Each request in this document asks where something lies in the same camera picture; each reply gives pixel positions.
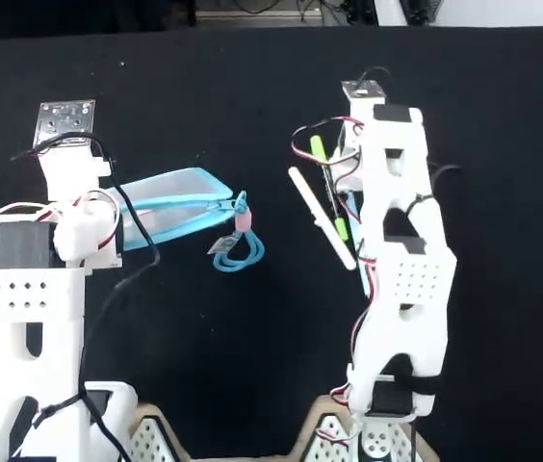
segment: black tabletop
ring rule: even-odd
[[[315,396],[344,381],[365,299],[286,170],[302,166],[323,197],[289,138],[345,114],[340,81],[371,65],[391,71],[391,101],[422,109],[431,159],[464,168],[437,185],[458,268],[442,390],[418,427],[443,460],[543,457],[543,29],[0,41],[0,206],[45,198],[39,166],[9,162],[39,103],[83,98],[123,181],[201,166],[248,191],[259,265],[212,268],[228,227],[163,244],[90,345],[85,376],[132,384],[194,457],[287,452]],[[126,254],[126,271],[146,258]],[[119,278],[89,279],[89,319]]]

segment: metal bracket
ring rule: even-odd
[[[376,80],[348,80],[342,83],[342,90],[348,99],[382,98],[384,101],[385,98],[385,91]]]
[[[95,104],[93,99],[41,103],[33,145],[36,146],[62,133],[91,133]],[[90,140],[73,138],[60,143],[60,147],[80,145],[90,145]]]

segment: sticker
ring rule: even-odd
[[[214,245],[212,245],[212,248],[207,251],[207,254],[212,255],[215,253],[228,253],[235,246],[239,239],[240,238],[238,238],[234,234],[230,236],[224,236],[223,238],[218,239],[214,243]]]

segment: wire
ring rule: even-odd
[[[345,438],[337,437],[337,436],[332,435],[331,433],[327,433],[322,428],[317,428],[315,430],[315,433],[317,434],[319,438],[328,441],[332,445],[338,444],[338,445],[344,446],[345,448],[348,448],[350,440],[355,439],[357,436],[359,436],[359,433],[361,433],[362,426],[363,424],[361,422],[357,422],[355,426],[355,430],[353,430],[353,432]]]
[[[269,10],[271,10],[273,7],[278,5],[280,1],[281,0],[273,0],[267,7],[262,8],[261,10],[249,10],[244,5],[242,5],[239,0],[233,0],[233,4],[238,8],[238,10],[241,10],[244,13],[261,14],[261,13],[268,12]]]
[[[428,165],[433,166],[433,167],[438,166],[435,163],[431,163],[431,164],[428,164]],[[434,188],[436,187],[436,182],[439,180],[439,178],[441,177],[441,175],[444,172],[450,171],[450,170],[463,171],[463,168],[461,166],[456,165],[456,164],[448,164],[446,166],[438,167],[434,171],[434,173],[432,173],[432,175],[429,178],[432,193],[429,193],[429,194],[417,193],[417,194],[415,194],[415,198],[413,199],[413,201],[410,204],[408,204],[408,207],[406,207],[405,213],[406,213],[407,216],[410,215],[410,213],[413,211],[413,209],[415,208],[416,205],[419,205],[419,204],[421,204],[422,202],[425,202],[428,199],[433,199],[434,198]]]
[[[106,192],[105,190],[100,190],[100,189],[94,189],[94,190],[89,190],[88,192],[86,192],[84,195],[82,195],[81,197],[79,197],[77,200],[75,200],[75,203],[73,204],[75,207],[77,207],[81,202],[84,201],[84,199],[86,199],[91,193],[98,193],[100,195],[102,195],[103,197],[109,199],[109,201],[112,203],[112,205],[114,206],[114,224],[112,226],[112,231],[111,231],[111,234],[109,235],[108,238],[102,240],[100,242],[100,244],[98,245],[98,250],[100,250],[101,248],[105,247],[108,243],[111,242],[111,240],[114,238],[114,236],[116,235],[116,232],[117,232],[117,228],[119,227],[119,218],[121,217],[121,213],[119,211],[119,204],[117,203],[116,199],[110,195],[108,192]]]
[[[340,157],[339,159],[335,159],[333,161],[322,161],[320,159],[318,159],[316,156],[314,156],[313,154],[309,153],[309,152],[306,152],[306,151],[302,151],[301,149],[299,149],[296,144],[295,144],[295,137],[297,136],[297,134],[303,132],[304,130],[311,130],[313,128],[317,128],[317,127],[321,127],[323,125],[326,125],[327,123],[331,122],[331,121],[334,121],[334,120],[342,120],[344,122],[351,122],[353,123],[354,125],[359,125],[359,126],[362,126],[364,125],[364,123],[360,120],[357,120],[356,118],[353,118],[353,117],[350,117],[350,116],[347,116],[347,115],[340,115],[340,116],[336,116],[336,117],[332,117],[332,118],[326,118],[324,120],[321,120],[313,125],[303,125],[302,127],[299,127],[296,129],[295,132],[293,132],[293,135],[291,136],[291,148],[293,149],[293,152],[298,155],[299,157],[303,158],[303,159],[306,159],[308,161],[311,161],[311,162],[314,162],[315,164],[318,164],[320,166],[336,166],[338,164],[341,164],[342,162],[346,162],[347,160],[349,159],[354,159],[355,157],[359,156],[359,151],[355,151],[354,154],[351,154],[349,156],[344,156],[344,157]]]
[[[343,26],[344,23],[340,20],[340,18],[336,15],[336,13],[340,13],[341,10],[338,7],[334,7],[333,5],[330,5],[325,0],[319,0],[319,3],[321,4],[321,8],[327,8],[327,10],[331,13],[331,16],[334,18],[336,23],[340,26]],[[321,13],[321,18],[324,25],[324,14]]]
[[[365,269],[366,276],[368,277],[370,295],[368,297],[368,305],[366,306],[366,309],[361,313],[361,315],[359,315],[359,318],[357,318],[357,320],[355,321],[355,324],[353,325],[350,332],[350,360],[352,361],[352,364],[355,364],[355,344],[357,342],[357,334],[359,333],[359,330],[363,325],[364,319],[366,319],[366,316],[368,315],[368,312],[370,311],[370,308],[375,301],[375,296],[378,292],[378,287],[375,283],[377,281],[377,277],[375,276],[375,274],[373,274],[373,272],[375,272],[375,266],[367,264]]]
[[[135,210],[135,207],[133,206],[130,197],[128,194],[124,191],[124,189],[121,187],[121,185],[118,183],[115,177],[114,172],[114,159],[109,154],[109,151],[107,148],[103,145],[101,139],[99,139],[95,134],[93,133],[86,133],[86,132],[67,132],[58,135],[57,137],[54,137],[50,140],[43,141],[36,146],[34,146],[32,149],[28,149],[26,151],[23,151],[16,156],[12,158],[19,159],[21,157],[28,157],[28,156],[42,156],[43,152],[45,152],[47,149],[54,147],[58,145],[60,142],[69,140],[69,139],[87,139],[94,143],[94,145],[98,148],[100,156],[109,163],[110,166],[110,175],[109,175],[109,181],[112,184],[112,186],[116,189],[117,193],[122,197],[124,204],[126,205],[126,208],[128,209],[128,212],[131,214],[131,218],[134,221],[135,225],[137,226],[137,229],[142,234],[143,238],[147,242],[147,246],[150,249],[150,252],[152,254],[152,260],[147,265],[144,265],[140,267],[139,269],[133,271],[130,275],[124,277],[121,281],[119,281],[111,290],[107,298],[105,298],[105,301],[101,305],[100,313],[98,314],[98,317],[94,320],[94,323],[91,325],[90,329],[88,330],[88,334],[85,337],[84,344],[82,346],[81,351],[81,362],[79,365],[79,394],[76,397],[75,400],[72,398],[67,399],[64,402],[68,402],[67,405],[64,405],[64,402],[62,403],[63,407],[67,407],[68,405],[73,404],[78,399],[82,400],[83,403],[86,405],[88,410],[90,411],[91,416],[95,419],[96,424],[98,425],[98,429],[102,432],[103,435],[112,443],[114,448],[116,448],[119,455],[122,457],[124,462],[132,462],[130,456],[128,455],[128,452],[126,449],[124,449],[123,445],[119,442],[119,440],[111,433],[109,428],[104,424],[102,420],[102,415],[94,405],[93,401],[88,397],[87,391],[85,388],[85,383],[83,381],[83,371],[87,360],[87,352],[88,352],[88,345],[90,344],[91,339],[93,338],[93,335],[96,332],[96,329],[101,324],[103,319],[107,316],[107,313],[110,311],[112,305],[117,300],[117,298],[122,295],[125,290],[139,277],[141,277],[144,273],[146,273],[148,270],[156,267],[160,263],[160,252],[158,250],[157,245],[152,241],[152,238],[149,236],[149,233],[143,226],[139,215],[137,214],[137,211]],[[54,405],[51,411],[53,414],[57,412],[57,410],[60,409],[60,404]],[[42,420],[39,420],[37,422],[37,426],[42,423]]]
[[[336,178],[336,180],[333,182],[332,190],[333,190],[333,193],[336,194],[338,203],[342,206],[343,209],[345,209],[345,212],[347,213],[347,215],[349,215],[351,218],[353,218],[355,221],[361,224],[361,218],[356,213],[354,213],[353,210],[350,209],[347,202],[343,200],[343,198],[340,196],[340,193],[338,192],[338,184],[340,183],[340,181],[344,180],[348,176],[353,175],[354,172],[356,172],[359,166],[361,165],[361,152],[357,151],[357,156],[355,157],[355,160],[357,161],[355,163],[355,167],[353,167],[347,173],[344,173],[340,175],[338,178]]]
[[[347,399],[347,391],[350,389],[350,384],[347,382],[341,387],[332,388],[329,391],[329,397],[337,404],[341,406],[349,407],[349,401]]]
[[[297,7],[297,12],[299,13],[299,22],[303,23],[306,22],[306,13],[308,13],[308,9],[312,6],[312,4],[315,2],[315,0],[310,0],[302,10],[299,6],[299,2],[303,0],[296,0],[295,4]]]
[[[456,164],[448,164],[446,166],[442,166],[437,168],[434,173],[432,173],[432,176],[429,177],[429,182],[432,185],[432,190],[434,191],[434,188],[436,188],[436,182],[441,177],[443,173],[446,171],[455,170],[455,171],[462,171],[462,167],[458,166]]]
[[[359,89],[362,86],[362,84],[366,81],[366,77],[368,77],[370,74],[372,74],[376,70],[382,71],[387,76],[390,84],[394,82],[394,79],[391,76],[391,72],[387,67],[383,65],[373,65],[371,67],[368,67],[366,70],[364,70],[361,73],[361,75],[357,78],[357,82],[355,84],[356,88]]]

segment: white 3d-printed robot arm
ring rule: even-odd
[[[386,105],[374,81],[345,82],[343,88],[350,116],[364,125],[354,134],[352,124],[345,122],[344,150],[360,150],[361,159],[338,190],[363,193],[361,223],[356,224],[363,242],[357,246],[360,257],[376,261],[377,277],[377,294],[357,334],[354,363],[348,369],[349,408],[363,416],[371,411],[375,384],[394,356],[407,354],[416,377],[440,374],[455,257],[446,244],[440,208],[431,196],[422,113]],[[332,175],[338,178],[353,167],[338,164],[331,168]],[[384,235],[383,221],[391,208],[408,212],[419,238]],[[400,420],[429,414],[433,402],[433,395],[414,392],[413,412]]]

